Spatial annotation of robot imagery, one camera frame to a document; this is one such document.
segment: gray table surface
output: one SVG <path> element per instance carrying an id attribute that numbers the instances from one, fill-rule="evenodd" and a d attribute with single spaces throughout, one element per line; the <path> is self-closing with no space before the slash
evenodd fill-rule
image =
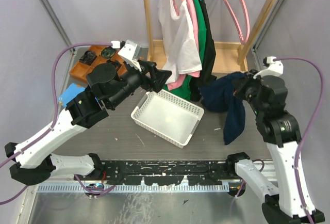
<path id="1" fill-rule="evenodd" d="M 76 60 L 85 50 L 78 50 Z M 70 78 L 68 85 L 72 82 L 78 83 Z M 123 101 L 115 111 L 109 110 L 108 118 L 73 137 L 60 146 L 55 153 L 79 156 L 92 152 L 97 153 L 101 159 L 223 160 L 229 154 L 246 152 L 252 159 L 271 159 L 266 144 L 256 129 L 255 116 L 248 104 L 244 103 L 246 111 L 245 130 L 230 145 L 225 146 L 223 141 L 226 113 L 211 113 L 205 110 L 189 144 L 181 149 L 158 136 L 155 137 L 154 134 L 134 123 L 130 114 L 144 94 L 144 90 L 138 89 L 133 96 Z"/>

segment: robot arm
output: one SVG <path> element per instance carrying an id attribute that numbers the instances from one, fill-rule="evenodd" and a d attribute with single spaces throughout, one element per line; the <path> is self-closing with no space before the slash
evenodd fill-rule
<path id="1" fill-rule="evenodd" d="M 233 81 L 233 85 L 234 95 L 246 100 L 256 115 L 257 129 L 274 161 L 278 188 L 255 168 L 245 153 L 230 155 L 226 162 L 229 170 L 242 177 L 261 200 L 268 223 L 308 222 L 296 186 L 293 165 L 301 140 L 299 125 L 295 117 L 284 110 L 288 91 L 283 79 L 278 77 L 283 73 L 283 64 L 274 61 L 275 58 L 265 58 L 267 69 L 251 71 L 246 77 Z M 309 197 L 301 158 L 299 171 L 307 210 L 315 223 L 323 222 L 324 214 L 315 208 Z"/>
<path id="2" fill-rule="evenodd" d="M 121 77 L 111 63 L 98 65 L 87 75 L 88 87 L 60 112 L 52 131 L 15 158 L 15 164 L 10 167 L 13 179 L 25 185 L 35 185 L 56 175 L 79 174 L 91 178 L 101 175 L 103 165 L 97 154 L 60 156 L 52 152 L 73 136 L 108 117 L 107 109 L 115 110 L 137 88 L 155 92 L 162 89 L 172 72 L 157 70 L 154 62 L 139 60 L 139 49 L 135 43 L 127 41 L 119 51 L 127 68 Z M 23 143 L 7 144 L 7 157 L 22 151 L 47 129 L 49 125 Z"/>

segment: pink shirt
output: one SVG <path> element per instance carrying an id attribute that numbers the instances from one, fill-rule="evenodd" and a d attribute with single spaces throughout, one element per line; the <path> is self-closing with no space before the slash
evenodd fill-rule
<path id="1" fill-rule="evenodd" d="M 190 18 L 191 18 L 191 21 L 192 21 L 196 47 L 197 47 L 197 50 L 199 51 L 198 23 L 197 23 L 197 15 L 196 15 L 196 10 L 195 10 L 193 0 L 187 0 L 187 7 L 188 7 L 188 11 L 189 11 Z M 198 78 L 200 76 L 200 72 L 199 71 L 192 72 L 192 73 L 189 73 L 189 75 Z M 176 88 L 179 88 L 183 84 L 185 78 L 186 78 L 186 74 L 180 74 L 178 79 L 176 80 L 176 82 L 167 84 L 167 87 L 169 88 L 169 91 L 173 90 L 173 89 L 176 89 Z"/>

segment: metal panel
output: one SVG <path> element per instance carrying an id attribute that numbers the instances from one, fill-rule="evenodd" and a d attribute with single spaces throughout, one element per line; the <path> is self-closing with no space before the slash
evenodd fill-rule
<path id="1" fill-rule="evenodd" d="M 227 193 L 116 193 L 97 200 L 78 193 L 44 193 L 37 194 L 28 223 L 267 223 L 250 188 L 230 211 L 232 200 Z"/>

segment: white t-shirt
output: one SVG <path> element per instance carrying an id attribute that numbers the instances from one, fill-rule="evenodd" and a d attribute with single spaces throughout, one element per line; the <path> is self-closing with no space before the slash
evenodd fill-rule
<path id="1" fill-rule="evenodd" d="M 175 1 L 176 9 L 173 0 L 160 0 L 158 9 L 167 59 L 163 69 L 172 71 L 172 75 L 166 84 L 175 82 L 179 74 L 202 70 L 194 39 L 192 21 L 187 8 L 187 0 L 183 2 L 182 0 Z"/>

